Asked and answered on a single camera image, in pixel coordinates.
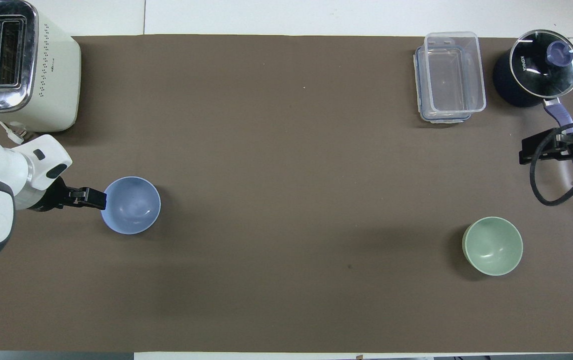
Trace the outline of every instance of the bowl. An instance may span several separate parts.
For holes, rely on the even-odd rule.
[[[100,213],[111,230],[125,235],[142,233],[160,215],[160,194],[156,187],[138,176],[118,178],[104,191],[106,209]]]
[[[522,259],[522,237],[507,219],[496,216],[472,223],[462,237],[462,250],[471,265],[483,274],[501,276]]]

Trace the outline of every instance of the bowl rim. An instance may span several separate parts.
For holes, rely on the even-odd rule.
[[[124,234],[124,235],[140,234],[140,233],[142,233],[143,231],[147,230],[148,228],[151,228],[152,225],[154,225],[154,224],[156,223],[156,221],[158,220],[158,217],[160,216],[160,211],[162,210],[162,207],[163,207],[162,199],[160,198],[160,192],[158,191],[156,185],[153,185],[149,180],[147,180],[147,179],[144,178],[144,177],[135,176],[135,175],[124,176],[124,177],[117,178],[116,180],[114,180],[113,182],[111,182],[111,183],[106,187],[106,189],[104,189],[104,193],[106,193],[107,191],[109,191],[109,189],[111,189],[111,187],[113,187],[113,186],[114,186],[115,184],[117,184],[118,182],[122,182],[122,181],[124,181],[124,180],[126,180],[126,179],[138,179],[138,180],[143,180],[145,183],[149,184],[149,186],[152,187],[152,189],[155,191],[155,194],[156,194],[157,199],[158,199],[158,204],[159,204],[159,206],[158,206],[158,213],[155,215],[154,219],[151,221],[151,223],[150,223],[147,227],[143,228],[142,230],[135,231],[135,232],[133,232],[133,231],[126,231],[126,232],[125,232],[125,231],[117,230],[116,228],[113,228],[112,226],[110,226],[110,225],[107,223],[107,219],[105,218],[105,214],[107,214],[106,209],[100,210],[100,215],[102,216],[102,221],[104,221],[104,224],[106,225],[106,227],[108,227],[109,229],[115,231],[116,233]]]
[[[517,234],[517,239],[519,240],[519,257],[517,258],[517,261],[515,262],[515,265],[513,265],[510,269],[508,269],[507,271],[500,271],[497,273],[493,273],[490,271],[485,271],[481,268],[479,268],[476,264],[474,264],[474,262],[471,260],[471,256],[469,255],[469,232],[471,230],[472,227],[474,227],[475,225],[477,225],[478,223],[480,223],[481,221],[485,221],[487,219],[498,219],[503,221],[504,223],[508,224],[511,226],[511,228],[513,228],[513,230],[515,230],[515,234]],[[485,274],[485,275],[489,275],[489,276],[503,276],[506,275],[510,272],[512,272],[515,268],[518,267],[518,265],[520,264],[520,261],[522,260],[522,255],[524,254],[524,242],[522,240],[522,234],[520,234],[520,231],[518,230],[518,228],[513,225],[513,223],[511,221],[508,221],[508,219],[505,218],[501,218],[499,216],[486,216],[483,217],[481,219],[478,219],[476,222],[472,223],[471,225],[469,225],[469,227],[466,228],[466,231],[464,231],[464,235],[462,237],[462,250],[464,251],[464,257],[466,258],[466,260],[469,262],[469,264],[471,264],[477,271]]]

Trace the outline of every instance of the clear plastic container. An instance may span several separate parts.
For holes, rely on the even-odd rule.
[[[478,36],[431,32],[413,56],[417,111],[431,123],[461,123],[486,107]]]

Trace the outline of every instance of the blue bowl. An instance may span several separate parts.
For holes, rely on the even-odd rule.
[[[118,178],[104,191],[106,209],[102,220],[111,230],[125,235],[142,233],[160,215],[160,194],[156,187],[138,176]]]

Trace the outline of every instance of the green bowl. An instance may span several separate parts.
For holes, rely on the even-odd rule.
[[[464,232],[462,250],[471,265],[491,276],[508,274],[522,259],[522,237],[508,220],[481,218]]]

